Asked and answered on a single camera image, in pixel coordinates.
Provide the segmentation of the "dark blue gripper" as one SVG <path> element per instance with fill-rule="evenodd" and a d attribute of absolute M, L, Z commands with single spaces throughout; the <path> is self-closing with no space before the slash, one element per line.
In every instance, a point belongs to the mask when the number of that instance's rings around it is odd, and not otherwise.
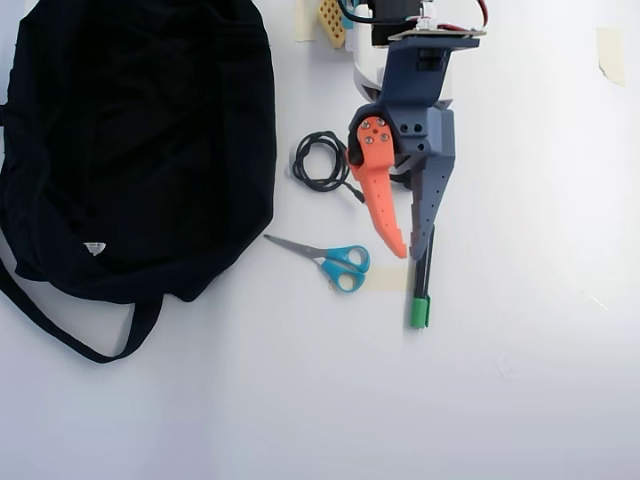
<path fill-rule="evenodd" d="M 407 257 L 407 246 L 397 225 L 391 188 L 395 152 L 398 165 L 406 159 L 419 161 L 411 169 L 410 246 L 411 258 L 419 260 L 427 250 L 454 167 L 454 115 L 439 104 L 445 74 L 453 52 L 479 44 L 478 39 L 391 42 L 378 95 L 356 111 L 349 125 L 351 172 L 376 232 L 398 258 Z"/>

